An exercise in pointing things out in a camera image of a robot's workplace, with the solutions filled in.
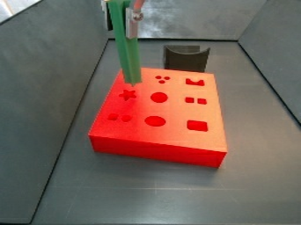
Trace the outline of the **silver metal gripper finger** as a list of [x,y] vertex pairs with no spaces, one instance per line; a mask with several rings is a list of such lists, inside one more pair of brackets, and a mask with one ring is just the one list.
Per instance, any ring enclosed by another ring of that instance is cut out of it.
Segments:
[[132,0],[126,8],[126,37],[138,37],[140,22],[144,20],[142,6],[146,0]]

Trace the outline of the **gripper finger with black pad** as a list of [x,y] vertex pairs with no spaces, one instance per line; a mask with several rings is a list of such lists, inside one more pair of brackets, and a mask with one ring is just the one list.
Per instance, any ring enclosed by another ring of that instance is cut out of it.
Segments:
[[102,0],[102,11],[105,15],[105,26],[109,31],[113,31],[112,13],[109,7],[110,0]]

